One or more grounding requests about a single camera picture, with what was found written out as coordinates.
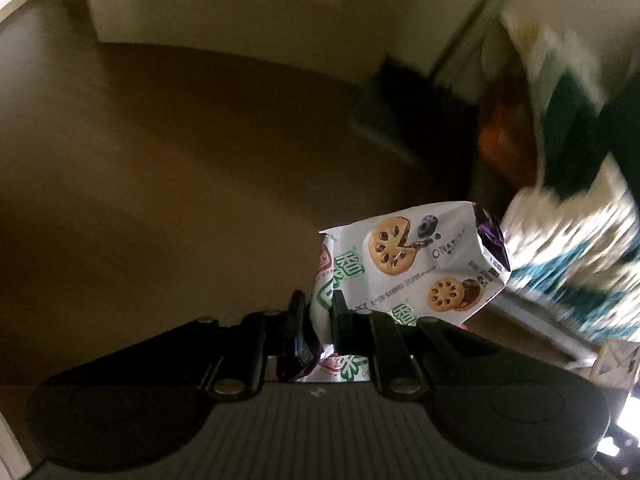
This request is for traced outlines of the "white cookie snack bag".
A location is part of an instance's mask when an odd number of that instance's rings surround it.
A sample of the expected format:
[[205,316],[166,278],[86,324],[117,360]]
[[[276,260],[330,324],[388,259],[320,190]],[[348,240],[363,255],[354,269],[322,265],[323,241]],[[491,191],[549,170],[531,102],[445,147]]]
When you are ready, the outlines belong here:
[[413,326],[434,316],[460,326],[506,286],[511,268],[493,218],[471,202],[416,206],[321,233],[310,318],[319,361],[304,382],[363,382],[361,353],[338,354],[331,334],[337,301]]

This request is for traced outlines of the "teal white quilted blanket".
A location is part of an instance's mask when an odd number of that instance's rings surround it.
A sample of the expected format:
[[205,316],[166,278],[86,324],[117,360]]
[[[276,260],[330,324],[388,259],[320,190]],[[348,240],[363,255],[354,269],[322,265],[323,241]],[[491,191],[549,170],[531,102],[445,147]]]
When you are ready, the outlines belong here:
[[589,341],[637,339],[639,0],[511,0],[482,64],[510,291]]

